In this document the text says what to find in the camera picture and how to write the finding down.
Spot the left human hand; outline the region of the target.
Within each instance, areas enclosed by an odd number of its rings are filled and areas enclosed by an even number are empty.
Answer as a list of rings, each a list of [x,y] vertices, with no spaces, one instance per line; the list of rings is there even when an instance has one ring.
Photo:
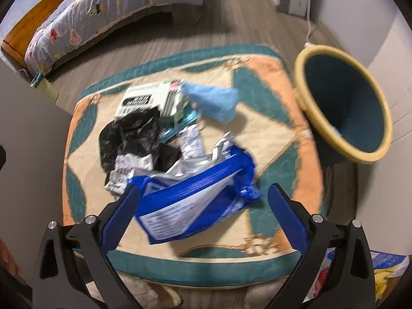
[[[5,264],[7,271],[11,275],[22,277],[21,268],[18,266],[10,250],[2,240],[0,240],[0,256]]]

